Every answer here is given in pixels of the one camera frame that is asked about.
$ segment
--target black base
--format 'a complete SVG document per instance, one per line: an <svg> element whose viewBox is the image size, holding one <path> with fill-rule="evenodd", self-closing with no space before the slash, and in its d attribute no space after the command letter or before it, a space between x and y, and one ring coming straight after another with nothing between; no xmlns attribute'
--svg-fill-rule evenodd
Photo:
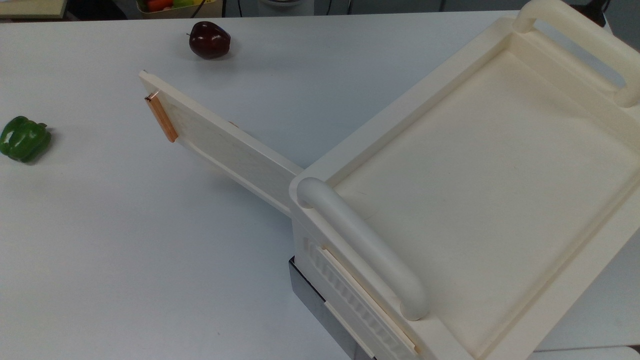
<svg viewBox="0 0 640 360"><path fill-rule="evenodd" d="M352 360L370 360L371 358L365 350L358 345L350 333L324 305L325 300L322 295L316 291L311 283L302 275L300 270L296 268L294 258L289 260L289 275L291 276L293 292L302 300L302 303L311 311L349 358Z"/></svg>

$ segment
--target white tray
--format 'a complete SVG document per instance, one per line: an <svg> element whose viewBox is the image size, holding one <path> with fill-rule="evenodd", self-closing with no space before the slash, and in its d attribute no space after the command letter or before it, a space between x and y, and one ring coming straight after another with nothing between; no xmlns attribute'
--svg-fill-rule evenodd
<svg viewBox="0 0 640 360"><path fill-rule="evenodd" d="M558 0L499 19L306 170L141 79L179 141L292 216L296 264L378 360L525 359L640 227L640 54Z"/></svg>

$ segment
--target copper strip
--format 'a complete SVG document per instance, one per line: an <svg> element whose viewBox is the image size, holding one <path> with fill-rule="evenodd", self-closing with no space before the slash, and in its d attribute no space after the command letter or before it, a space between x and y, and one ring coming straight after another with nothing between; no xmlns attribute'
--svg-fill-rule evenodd
<svg viewBox="0 0 640 360"><path fill-rule="evenodd" d="M156 117L158 124L164 131L164 135L169 141L174 142L175 139L178 138L178 133L175 132L173 125L171 124L171 120L169 120L169 116L167 116L162 104L160 103L160 99L158 99L158 92L154 92L145 98L147 101L147 105L151 109L151 112Z"/></svg>

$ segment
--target floor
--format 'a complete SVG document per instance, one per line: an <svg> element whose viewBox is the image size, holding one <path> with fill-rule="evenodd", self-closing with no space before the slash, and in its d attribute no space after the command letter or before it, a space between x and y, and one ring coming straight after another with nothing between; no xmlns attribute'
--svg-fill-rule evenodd
<svg viewBox="0 0 640 360"><path fill-rule="evenodd" d="M136 0L114 0L129 19L140 19ZM571 4L584 4L588 0L569 0ZM238 4L241 4L245 17L257 16L258 0L230 0L227 4L227 16L238 17ZM439 11L482 11L517 10L527 0L352 0L352 13L384 12L430 12ZM346 14L349 0L316 0L316 14ZM627 44L640 51L640 0L612 0L606 12L613 33Z"/></svg>

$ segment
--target white table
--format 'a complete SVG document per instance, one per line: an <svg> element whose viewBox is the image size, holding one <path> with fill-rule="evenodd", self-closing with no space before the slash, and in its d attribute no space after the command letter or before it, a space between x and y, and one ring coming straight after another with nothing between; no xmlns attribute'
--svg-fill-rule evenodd
<svg viewBox="0 0 640 360"><path fill-rule="evenodd" d="M216 19L220 61L194 20L0 24L0 123L54 133L0 158L0 359L345 358L291 291L289 219L167 142L137 73L306 167L500 15ZM540 349L640 343L639 244Z"/></svg>

